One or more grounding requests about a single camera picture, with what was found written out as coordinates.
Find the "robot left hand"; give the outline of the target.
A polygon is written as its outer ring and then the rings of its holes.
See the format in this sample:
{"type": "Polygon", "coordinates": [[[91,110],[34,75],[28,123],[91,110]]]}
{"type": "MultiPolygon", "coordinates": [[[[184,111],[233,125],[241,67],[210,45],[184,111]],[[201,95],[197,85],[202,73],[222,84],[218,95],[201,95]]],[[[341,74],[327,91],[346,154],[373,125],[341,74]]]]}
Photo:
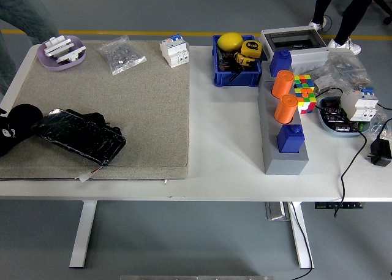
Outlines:
{"type": "Polygon", "coordinates": [[[16,108],[9,111],[7,116],[1,116],[1,156],[4,156],[20,141],[20,124],[16,117],[16,108]]]}

